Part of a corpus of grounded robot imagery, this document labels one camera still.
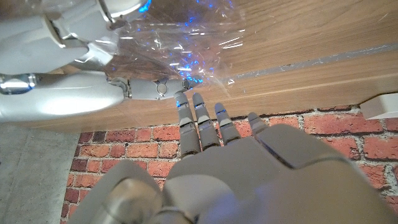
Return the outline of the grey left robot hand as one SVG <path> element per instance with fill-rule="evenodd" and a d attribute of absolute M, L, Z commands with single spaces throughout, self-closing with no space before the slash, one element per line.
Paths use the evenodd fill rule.
<path fill-rule="evenodd" d="M 215 129 L 196 93 L 175 97 L 182 158 L 165 183 L 121 161 L 70 223 L 396 223 L 366 176 L 321 140 L 248 116 L 242 138 L 221 103 Z"/>

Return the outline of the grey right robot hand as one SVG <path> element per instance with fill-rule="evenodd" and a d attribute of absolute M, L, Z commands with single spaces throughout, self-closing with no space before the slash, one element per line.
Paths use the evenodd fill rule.
<path fill-rule="evenodd" d="M 201 83 L 185 79 L 108 78 L 111 55 L 96 42 L 148 10 L 149 1 L 90 0 L 63 12 L 1 22 L 1 121 L 88 114 L 126 98 L 164 100 Z"/>

